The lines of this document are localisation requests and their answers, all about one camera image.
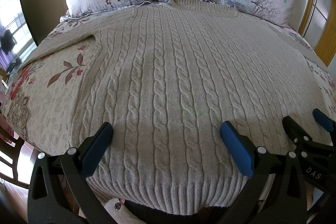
cable knit sweater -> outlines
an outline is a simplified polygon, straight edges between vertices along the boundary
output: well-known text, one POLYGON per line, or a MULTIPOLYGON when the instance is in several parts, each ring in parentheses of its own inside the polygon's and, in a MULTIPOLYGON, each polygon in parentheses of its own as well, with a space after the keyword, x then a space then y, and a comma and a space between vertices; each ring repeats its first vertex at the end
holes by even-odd
POLYGON ((305 58, 257 17, 194 0, 103 13, 48 37, 24 67, 90 35, 95 48, 73 96, 70 145, 105 121, 114 126, 88 178, 105 201, 182 215, 231 204, 246 178, 220 138, 226 120, 275 153, 290 149, 287 115, 328 142, 311 114, 325 104, 305 58))

red flower print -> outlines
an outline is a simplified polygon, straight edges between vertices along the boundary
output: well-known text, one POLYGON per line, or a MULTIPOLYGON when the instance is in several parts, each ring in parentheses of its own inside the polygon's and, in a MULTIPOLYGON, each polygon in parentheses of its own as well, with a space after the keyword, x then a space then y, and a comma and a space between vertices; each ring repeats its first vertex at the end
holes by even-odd
POLYGON ((81 46, 80 48, 78 48, 79 51, 83 51, 83 50, 86 50, 87 49, 87 46, 86 45, 83 45, 81 46))
POLYGON ((35 80, 36 80, 35 76, 30 78, 30 81, 28 82, 28 85, 34 84, 35 80))
POLYGON ((333 81, 328 81, 329 82, 329 86, 332 88, 332 89, 336 89, 336 85, 333 81))
POLYGON ((30 72, 31 66, 28 66, 27 68, 25 68, 22 73, 20 74, 19 78, 17 79, 17 81, 15 83, 13 83, 11 85, 11 90, 9 92, 9 97, 11 100, 13 100, 16 96, 16 94, 19 91, 19 88, 22 86, 22 84, 25 81, 29 80, 29 72, 30 72))

bed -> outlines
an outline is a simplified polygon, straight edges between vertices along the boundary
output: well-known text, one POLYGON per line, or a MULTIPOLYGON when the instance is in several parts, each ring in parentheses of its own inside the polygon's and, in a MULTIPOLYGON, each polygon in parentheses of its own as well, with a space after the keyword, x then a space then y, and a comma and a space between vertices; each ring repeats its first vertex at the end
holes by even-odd
POLYGON ((284 116, 322 143, 312 110, 336 119, 336 85, 288 26, 283 7, 294 0, 281 1, 67 0, 1 112, 50 155, 110 122, 112 145, 88 179, 102 202, 182 215, 229 206, 247 178, 220 140, 222 122, 284 154, 284 116))

blue gripper pad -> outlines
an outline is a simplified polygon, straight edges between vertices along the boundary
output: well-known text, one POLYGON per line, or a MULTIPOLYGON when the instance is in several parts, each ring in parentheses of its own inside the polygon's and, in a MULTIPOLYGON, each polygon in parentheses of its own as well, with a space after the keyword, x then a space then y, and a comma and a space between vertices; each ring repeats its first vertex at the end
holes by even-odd
POLYGON ((322 126, 326 131, 333 132, 334 131, 334 123, 332 120, 321 112, 319 109, 315 108, 313 110, 313 116, 315 121, 322 126))
POLYGON ((222 123, 220 135, 240 173, 250 179, 254 173, 255 150, 251 140, 246 136, 240 135, 229 121, 222 123))

cloth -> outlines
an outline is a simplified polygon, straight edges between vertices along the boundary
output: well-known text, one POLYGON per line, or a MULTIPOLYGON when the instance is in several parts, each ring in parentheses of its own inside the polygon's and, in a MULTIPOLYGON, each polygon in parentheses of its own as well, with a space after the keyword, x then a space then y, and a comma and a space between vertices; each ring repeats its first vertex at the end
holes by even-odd
POLYGON ((3 52, 8 55, 15 46, 15 42, 13 40, 13 35, 10 30, 6 30, 4 35, 0 37, 1 49, 3 52))
POLYGON ((276 30, 274 27, 269 26, 284 42, 288 43, 291 47, 293 47, 294 49, 297 49, 298 51, 300 51, 301 54, 303 54, 303 56, 314 62, 315 64, 317 64, 321 69, 323 69, 325 72, 328 72, 328 68, 325 66, 325 64, 323 63, 323 61, 316 55, 315 52, 310 51, 309 49, 307 49, 306 47, 302 46, 301 44, 298 44, 292 37, 289 37, 288 35, 279 32, 278 30, 276 30))
POLYGON ((104 208, 118 224, 146 224, 132 214, 117 198, 109 200, 104 205, 104 208), (120 204, 119 210, 116 210, 114 207, 116 203, 120 204))
POLYGON ((3 80, 2 75, 0 75, 0 106, 4 102, 6 95, 6 89, 3 85, 2 80, 3 80))
POLYGON ((8 54, 5 54, 5 52, 0 47, 0 66, 1 68, 6 71, 9 67, 9 65, 14 61, 15 54, 10 51, 8 54))
MULTIPOLYGON (((10 136, 14 137, 14 130, 8 125, 7 121, 1 114, 0 114, 0 127, 10 136)), ((0 132, 0 139, 4 140, 9 144, 12 143, 12 141, 6 138, 4 135, 2 135, 1 132, 0 132)))
POLYGON ((52 155, 110 122, 111 146, 87 179, 100 200, 190 215, 232 204, 247 181, 221 140, 222 122, 286 154, 287 115, 330 142, 315 108, 326 113, 305 58, 265 21, 170 0, 61 24, 27 58, 2 111, 52 155))

